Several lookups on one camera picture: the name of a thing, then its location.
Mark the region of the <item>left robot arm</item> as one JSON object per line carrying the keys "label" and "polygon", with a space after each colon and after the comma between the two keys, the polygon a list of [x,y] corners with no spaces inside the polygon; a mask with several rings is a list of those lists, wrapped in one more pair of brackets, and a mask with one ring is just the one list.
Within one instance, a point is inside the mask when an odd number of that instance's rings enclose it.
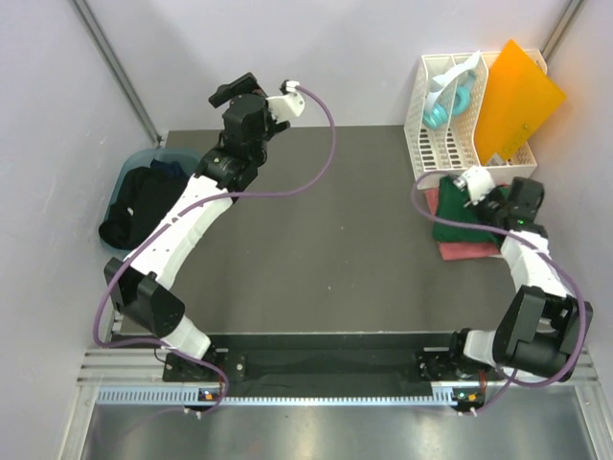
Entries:
{"label": "left robot arm", "polygon": [[257,178],[268,142],[303,113],[298,85],[286,80],[280,95],[269,96],[251,73],[222,84],[209,99],[212,107],[225,108],[216,144],[201,157],[151,235],[104,269],[116,312],[186,355],[184,368],[197,380],[215,373],[217,358],[209,351],[211,339],[188,318],[171,287],[204,233]]}

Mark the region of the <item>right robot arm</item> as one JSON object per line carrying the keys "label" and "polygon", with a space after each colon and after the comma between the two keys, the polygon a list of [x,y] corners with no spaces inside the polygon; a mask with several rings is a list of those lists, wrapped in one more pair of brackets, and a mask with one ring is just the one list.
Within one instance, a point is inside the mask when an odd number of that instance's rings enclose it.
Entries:
{"label": "right robot arm", "polygon": [[478,224],[489,227],[516,293],[496,330],[454,334],[446,357],[449,372],[466,380],[481,370],[511,367],[546,380],[568,380],[593,309],[579,302],[549,263],[548,234],[535,221],[543,185],[516,177],[504,189],[481,167],[466,170],[453,183],[467,193],[466,206]]}

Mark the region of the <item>green t shirt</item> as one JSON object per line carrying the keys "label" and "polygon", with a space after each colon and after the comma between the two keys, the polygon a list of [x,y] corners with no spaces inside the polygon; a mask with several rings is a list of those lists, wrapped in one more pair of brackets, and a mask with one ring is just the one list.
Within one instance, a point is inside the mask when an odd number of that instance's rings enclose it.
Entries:
{"label": "green t shirt", "polygon": [[[468,194],[456,187],[450,176],[439,181],[439,198],[436,216],[462,223],[480,224],[474,210],[467,206]],[[435,222],[432,235],[437,242],[471,242],[498,244],[498,236],[490,232],[464,229]]]}

